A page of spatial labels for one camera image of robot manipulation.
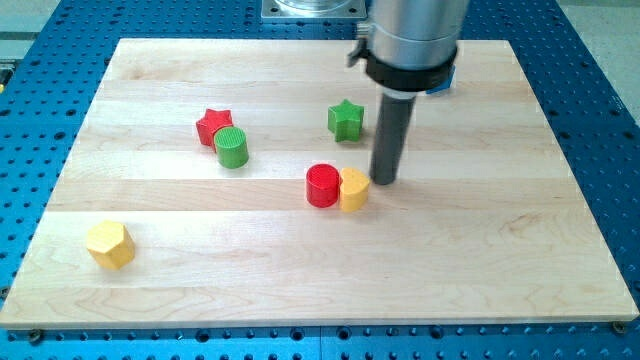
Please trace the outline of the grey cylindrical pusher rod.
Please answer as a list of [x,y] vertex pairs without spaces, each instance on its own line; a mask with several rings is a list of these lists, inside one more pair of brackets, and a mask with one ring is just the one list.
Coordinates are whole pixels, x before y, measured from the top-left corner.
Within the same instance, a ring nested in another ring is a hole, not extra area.
[[415,93],[382,93],[369,171],[377,185],[396,180],[415,99]]

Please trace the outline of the black clamp ring mount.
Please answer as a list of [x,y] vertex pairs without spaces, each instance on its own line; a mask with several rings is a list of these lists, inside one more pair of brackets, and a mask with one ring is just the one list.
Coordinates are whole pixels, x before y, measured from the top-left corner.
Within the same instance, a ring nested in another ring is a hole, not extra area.
[[457,52],[458,48],[455,47],[453,54],[438,66],[421,70],[405,70],[388,65],[376,58],[367,49],[367,40],[361,38],[347,55],[347,66],[353,67],[360,59],[364,59],[365,73],[375,83],[396,91],[429,92],[443,87],[451,79]]

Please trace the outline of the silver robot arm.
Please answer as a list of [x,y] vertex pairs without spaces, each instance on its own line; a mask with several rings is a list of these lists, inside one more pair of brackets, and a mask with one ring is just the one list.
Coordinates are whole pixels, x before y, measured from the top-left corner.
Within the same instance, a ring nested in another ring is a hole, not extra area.
[[416,97],[445,83],[458,53],[468,0],[378,0],[358,24],[347,65],[364,60],[382,87],[369,176],[396,180]]

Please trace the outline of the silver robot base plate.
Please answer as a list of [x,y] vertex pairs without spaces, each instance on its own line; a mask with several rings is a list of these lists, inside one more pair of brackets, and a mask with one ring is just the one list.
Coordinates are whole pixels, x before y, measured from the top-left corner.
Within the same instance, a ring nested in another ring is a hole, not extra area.
[[367,17],[364,0],[262,0],[261,18],[292,19],[363,19]]

